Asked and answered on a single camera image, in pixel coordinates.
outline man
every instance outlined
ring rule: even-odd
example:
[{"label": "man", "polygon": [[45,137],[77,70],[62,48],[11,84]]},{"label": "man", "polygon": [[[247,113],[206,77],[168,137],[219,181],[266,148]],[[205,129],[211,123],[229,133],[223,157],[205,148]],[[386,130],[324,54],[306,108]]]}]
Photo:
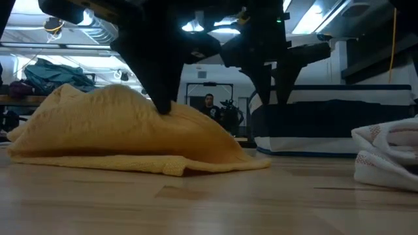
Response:
[{"label": "man", "polygon": [[221,119],[221,110],[214,106],[214,96],[212,94],[207,94],[204,97],[204,106],[200,111],[217,122]]}]

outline fluorescent light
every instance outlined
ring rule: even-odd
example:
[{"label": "fluorescent light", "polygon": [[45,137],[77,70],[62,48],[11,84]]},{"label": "fluorescent light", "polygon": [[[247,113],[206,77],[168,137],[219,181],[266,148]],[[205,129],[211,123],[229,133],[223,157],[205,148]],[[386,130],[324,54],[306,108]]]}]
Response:
[{"label": "fluorescent light", "polygon": [[43,44],[43,43],[19,43],[19,42],[1,42],[4,47],[15,48],[59,48],[57,44]]},{"label": "fluorescent light", "polygon": [[189,23],[187,23],[187,25],[183,26],[183,27],[182,27],[182,29],[183,29],[184,31],[191,32],[191,31],[193,31],[193,26],[192,26],[192,25],[191,25],[191,23],[189,22]]},{"label": "fluorescent light", "polygon": [[198,31],[198,32],[203,31],[203,27],[198,24],[195,28],[195,31]]},{"label": "fluorescent light", "polygon": [[20,26],[6,26],[5,29],[7,30],[45,30],[44,27],[20,27]]},{"label": "fluorescent light", "polygon": [[89,13],[85,10],[83,12],[83,21],[80,22],[77,25],[81,25],[81,26],[89,26],[93,23],[93,18],[89,15]]},{"label": "fluorescent light", "polygon": [[337,17],[337,15],[339,15],[339,13],[351,2],[351,0],[347,0],[345,1],[338,9],[336,9],[334,11],[334,13],[332,13],[332,15],[330,17],[328,17],[327,20],[325,20],[325,22],[323,22],[316,30],[316,33],[321,32],[335,17]]},{"label": "fluorescent light", "polygon": [[105,45],[66,45],[68,49],[90,49],[90,50],[110,50],[110,46]]},{"label": "fluorescent light", "polygon": [[313,5],[299,21],[293,34],[310,34],[323,22],[323,11],[318,5]]},{"label": "fluorescent light", "polygon": [[215,23],[214,23],[214,26],[219,26],[219,25],[230,25],[230,24],[235,23],[235,22],[236,22],[236,20],[233,20],[233,21],[222,20],[222,21],[220,21],[220,22],[215,22]]},{"label": "fluorescent light", "polygon": [[142,88],[141,85],[128,85],[128,86],[132,89],[141,89]]},{"label": "fluorescent light", "polygon": [[240,34],[240,32],[236,29],[215,29],[212,32],[215,33],[234,33],[234,34]]},{"label": "fluorescent light", "polygon": [[289,5],[291,3],[292,0],[285,0],[283,2],[283,12],[286,12],[286,10],[289,8]]}]

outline table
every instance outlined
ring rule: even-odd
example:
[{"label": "table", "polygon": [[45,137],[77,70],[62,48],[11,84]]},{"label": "table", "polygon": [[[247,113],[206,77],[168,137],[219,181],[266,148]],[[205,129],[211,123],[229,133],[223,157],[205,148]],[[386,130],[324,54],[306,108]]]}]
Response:
[{"label": "table", "polygon": [[11,164],[3,148],[0,234],[416,234],[418,195],[356,183],[353,164],[177,178]]},{"label": "table", "polygon": [[0,106],[39,106],[46,96],[28,95],[23,99],[12,99],[8,95],[0,95]]}]

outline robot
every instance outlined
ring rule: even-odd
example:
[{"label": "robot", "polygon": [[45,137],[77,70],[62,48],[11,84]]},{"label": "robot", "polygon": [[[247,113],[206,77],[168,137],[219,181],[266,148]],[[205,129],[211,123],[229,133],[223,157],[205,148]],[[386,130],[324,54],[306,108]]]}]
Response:
[{"label": "robot", "polygon": [[[251,79],[263,104],[270,102],[273,77],[278,103],[285,104],[300,70],[330,57],[327,42],[292,48],[286,41],[284,21],[290,17],[283,12],[283,0],[39,0],[39,7],[74,24],[83,20],[88,8],[117,25],[119,37],[110,47],[135,73],[160,114],[168,114],[177,99],[184,64],[219,54],[226,67],[238,67]],[[237,21],[214,26],[227,16]],[[182,30],[191,20],[203,30]],[[219,27],[240,34],[221,45],[208,34]],[[277,67],[272,69],[269,62]]]}]

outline towel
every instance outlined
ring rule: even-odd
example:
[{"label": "towel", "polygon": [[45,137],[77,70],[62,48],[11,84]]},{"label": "towel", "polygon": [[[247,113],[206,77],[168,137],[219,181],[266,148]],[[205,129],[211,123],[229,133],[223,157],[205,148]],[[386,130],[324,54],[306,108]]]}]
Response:
[{"label": "towel", "polygon": [[361,127],[351,134],[361,149],[356,181],[418,191],[418,118]]},{"label": "towel", "polygon": [[83,93],[65,84],[31,118],[8,133],[15,163],[161,173],[253,170],[255,160],[215,121],[172,103],[159,115],[153,103],[122,85]]}]

